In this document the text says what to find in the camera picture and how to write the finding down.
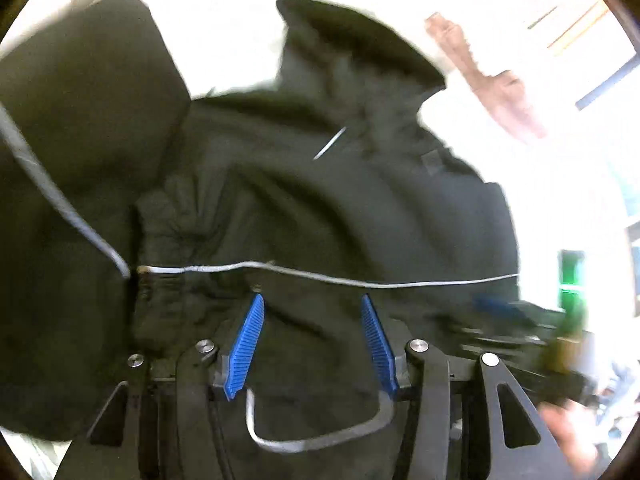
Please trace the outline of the person's right hand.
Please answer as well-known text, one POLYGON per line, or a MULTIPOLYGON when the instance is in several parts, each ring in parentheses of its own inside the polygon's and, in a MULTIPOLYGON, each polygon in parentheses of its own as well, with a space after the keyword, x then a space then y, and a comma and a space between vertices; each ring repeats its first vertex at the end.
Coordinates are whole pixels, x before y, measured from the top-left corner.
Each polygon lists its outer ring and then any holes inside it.
POLYGON ((573 400, 538 404, 538 414, 559 445, 575 479, 599 479, 611 460, 593 442, 593 412, 573 400))

